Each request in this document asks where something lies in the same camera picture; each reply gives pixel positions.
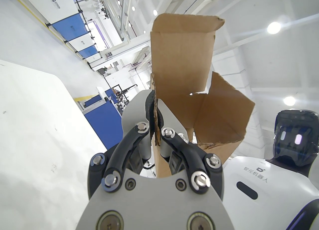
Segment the blue wall panel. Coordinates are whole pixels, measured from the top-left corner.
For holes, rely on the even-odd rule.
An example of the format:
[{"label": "blue wall panel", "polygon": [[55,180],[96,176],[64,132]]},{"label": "blue wall panel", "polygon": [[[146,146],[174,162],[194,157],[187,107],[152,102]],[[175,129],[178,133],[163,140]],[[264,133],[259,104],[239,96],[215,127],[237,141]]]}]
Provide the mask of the blue wall panel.
[{"label": "blue wall panel", "polygon": [[83,58],[88,58],[94,54],[98,53],[98,51],[96,50],[95,45],[92,45],[90,47],[87,47],[85,49],[83,49],[82,51],[79,51],[79,54],[83,57]]},{"label": "blue wall panel", "polygon": [[122,140],[122,118],[110,101],[84,116],[107,149]]},{"label": "blue wall panel", "polygon": [[[113,93],[112,89],[106,90],[105,93],[107,94],[108,97],[111,97],[114,104],[118,103],[118,101],[116,99],[116,95]],[[86,107],[88,107],[88,106],[93,105],[94,103],[96,103],[100,100],[102,100],[102,98],[100,97],[100,95],[97,95],[97,96],[92,97],[90,100],[86,101],[84,104]]]},{"label": "blue wall panel", "polygon": [[75,14],[66,19],[62,19],[54,24],[53,28],[56,29],[64,39],[67,41],[73,40],[79,36],[88,33],[82,21],[81,15]]}]

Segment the white tabletop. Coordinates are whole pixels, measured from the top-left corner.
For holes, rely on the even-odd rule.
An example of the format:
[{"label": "white tabletop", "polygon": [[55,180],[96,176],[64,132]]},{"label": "white tabletop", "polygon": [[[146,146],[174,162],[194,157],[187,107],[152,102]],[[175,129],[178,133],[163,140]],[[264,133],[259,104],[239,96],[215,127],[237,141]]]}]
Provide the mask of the white tabletop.
[{"label": "white tabletop", "polygon": [[106,149],[56,76],[0,60],[0,79],[1,229],[73,230]]}]

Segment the yellow stripe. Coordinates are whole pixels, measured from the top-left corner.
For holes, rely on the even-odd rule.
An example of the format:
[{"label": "yellow stripe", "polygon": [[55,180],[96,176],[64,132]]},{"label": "yellow stripe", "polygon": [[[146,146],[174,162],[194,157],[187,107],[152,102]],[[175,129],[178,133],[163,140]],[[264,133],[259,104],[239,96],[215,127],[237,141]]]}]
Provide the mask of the yellow stripe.
[{"label": "yellow stripe", "polygon": [[96,95],[92,95],[92,96],[86,96],[86,97],[80,97],[80,98],[75,98],[73,99],[75,102],[78,102],[78,101],[83,101],[83,100],[88,100],[88,99],[91,99],[92,97],[94,97]]},{"label": "yellow stripe", "polygon": [[[55,37],[57,37],[61,42],[63,42],[64,43],[64,41],[58,36],[58,35],[56,35],[53,31],[51,31],[46,25],[45,25],[45,23],[43,23],[31,10],[29,10],[29,8],[21,1],[21,0],[18,0],[18,2],[20,2],[21,3],[21,5],[23,6],[23,7],[25,7],[31,14],[32,14],[32,16],[34,17],[34,18],[36,18],[39,22],[41,22],[41,24],[44,26],[44,27],[46,27]],[[73,53],[75,53],[73,50],[72,50],[72,48],[70,48],[67,44],[64,44],[65,46],[67,46]]]}]

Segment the torn cardboard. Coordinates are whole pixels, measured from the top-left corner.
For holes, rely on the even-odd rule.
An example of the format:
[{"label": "torn cardboard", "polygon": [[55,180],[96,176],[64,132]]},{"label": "torn cardboard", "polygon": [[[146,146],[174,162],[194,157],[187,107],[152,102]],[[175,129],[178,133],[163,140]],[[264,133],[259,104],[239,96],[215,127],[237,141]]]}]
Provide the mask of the torn cardboard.
[{"label": "torn cardboard", "polygon": [[[209,93],[196,94],[205,90],[215,31],[223,24],[216,16],[159,15],[151,32],[151,86],[156,99],[162,99],[185,127],[189,140],[194,130],[198,146],[224,163],[244,139],[254,103],[217,73],[212,74]],[[167,177],[171,173],[160,155],[156,133],[156,175]]]}]

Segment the robot face visor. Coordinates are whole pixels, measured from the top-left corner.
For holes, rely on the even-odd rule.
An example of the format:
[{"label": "robot face visor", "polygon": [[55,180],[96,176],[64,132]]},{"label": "robot face visor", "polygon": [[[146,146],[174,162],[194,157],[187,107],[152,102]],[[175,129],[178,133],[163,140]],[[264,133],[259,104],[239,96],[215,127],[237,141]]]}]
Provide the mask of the robot face visor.
[{"label": "robot face visor", "polygon": [[318,154],[319,125],[314,122],[294,120],[291,116],[289,119],[282,118],[278,114],[274,158],[290,159],[296,166],[311,164]]}]

